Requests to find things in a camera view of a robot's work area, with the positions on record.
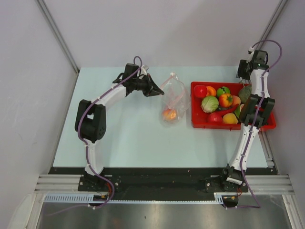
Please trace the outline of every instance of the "white wall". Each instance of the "white wall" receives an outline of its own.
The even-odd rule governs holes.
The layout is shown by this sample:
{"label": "white wall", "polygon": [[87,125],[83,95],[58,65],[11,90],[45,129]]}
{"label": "white wall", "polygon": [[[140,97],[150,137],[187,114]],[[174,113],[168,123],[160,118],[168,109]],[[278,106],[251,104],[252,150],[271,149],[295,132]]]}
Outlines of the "white wall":
{"label": "white wall", "polygon": [[51,163],[76,76],[34,0],[0,2],[0,228]]}
{"label": "white wall", "polygon": [[[305,213],[305,1],[289,1],[270,39],[283,47],[283,57],[270,71],[268,87],[275,99],[277,128],[268,131],[276,163],[289,174],[300,206]],[[275,44],[263,47],[270,64],[278,57]]]}
{"label": "white wall", "polygon": [[76,63],[236,66],[279,0],[46,0]]}

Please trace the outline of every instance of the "red plastic tray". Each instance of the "red plastic tray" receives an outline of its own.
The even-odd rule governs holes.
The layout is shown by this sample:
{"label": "red plastic tray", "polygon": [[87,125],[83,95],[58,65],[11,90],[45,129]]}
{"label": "red plastic tray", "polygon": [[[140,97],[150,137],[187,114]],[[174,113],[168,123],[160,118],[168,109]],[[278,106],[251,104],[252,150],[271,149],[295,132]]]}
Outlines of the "red plastic tray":
{"label": "red plastic tray", "polygon": [[[194,96],[193,90],[197,85],[212,86],[216,90],[222,86],[230,89],[231,95],[237,95],[240,89],[243,88],[241,83],[212,83],[212,82],[192,82],[191,83],[191,97],[192,97],[192,124],[194,128],[209,128],[209,129],[228,129],[228,130],[240,130],[240,124],[224,124],[224,123],[208,123],[208,113],[202,110],[202,99]],[[261,130],[274,129],[276,127],[275,117],[271,112],[267,125],[264,125]]]}

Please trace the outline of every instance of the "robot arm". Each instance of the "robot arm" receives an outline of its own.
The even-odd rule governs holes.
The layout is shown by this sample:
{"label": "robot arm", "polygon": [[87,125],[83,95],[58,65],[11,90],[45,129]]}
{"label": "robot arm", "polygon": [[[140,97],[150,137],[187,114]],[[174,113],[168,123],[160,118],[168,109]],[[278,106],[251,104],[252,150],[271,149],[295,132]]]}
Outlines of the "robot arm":
{"label": "robot arm", "polygon": [[[234,155],[219,177],[206,180],[205,187],[208,192],[236,191],[244,182],[242,171],[247,169],[246,163],[251,145],[260,127],[266,124],[275,104],[275,100],[270,98],[267,88],[268,72],[266,70],[269,66],[265,61],[266,57],[267,52],[265,51],[249,50],[248,60],[240,61],[237,76],[245,80],[251,80],[252,94],[243,106],[239,116],[241,132]],[[261,109],[256,114],[258,105]]]}
{"label": "robot arm", "polygon": [[[119,74],[116,80],[113,81],[112,89],[107,95],[96,102],[87,113],[81,125],[81,136],[88,142],[88,157],[91,162],[93,170],[100,174],[104,166],[100,158],[98,158],[97,152],[100,152],[100,140],[106,131],[106,112],[118,101],[128,96],[132,91],[142,91],[145,97],[164,94],[164,92],[153,82],[149,73],[147,73],[148,66],[141,66],[139,76],[134,76],[121,85],[116,86],[122,80],[126,79],[133,72],[139,68],[136,64],[127,64],[124,73]],[[87,101],[82,100],[79,103],[75,130],[78,130],[81,116],[84,114],[87,107],[95,100]],[[85,171],[94,176],[89,165],[85,167]]]}

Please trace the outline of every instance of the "clear plastic bag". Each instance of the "clear plastic bag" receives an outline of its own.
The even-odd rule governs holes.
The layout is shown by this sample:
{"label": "clear plastic bag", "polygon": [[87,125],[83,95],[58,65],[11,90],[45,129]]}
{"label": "clear plastic bag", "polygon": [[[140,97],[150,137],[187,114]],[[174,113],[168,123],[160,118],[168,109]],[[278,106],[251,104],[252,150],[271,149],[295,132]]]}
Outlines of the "clear plastic bag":
{"label": "clear plastic bag", "polygon": [[162,120],[169,124],[175,124],[184,116],[190,107],[191,98],[184,84],[175,73],[160,86],[164,91],[162,95]]}

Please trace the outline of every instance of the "red tomato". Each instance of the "red tomato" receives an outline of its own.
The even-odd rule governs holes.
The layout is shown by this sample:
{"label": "red tomato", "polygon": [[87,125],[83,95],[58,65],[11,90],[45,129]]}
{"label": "red tomato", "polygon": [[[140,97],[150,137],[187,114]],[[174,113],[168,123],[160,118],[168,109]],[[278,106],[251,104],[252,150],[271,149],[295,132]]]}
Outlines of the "red tomato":
{"label": "red tomato", "polygon": [[218,113],[210,113],[208,116],[208,123],[222,123],[223,118]]}
{"label": "red tomato", "polygon": [[197,85],[194,87],[194,95],[197,98],[203,99],[206,97],[208,89],[204,85]]}

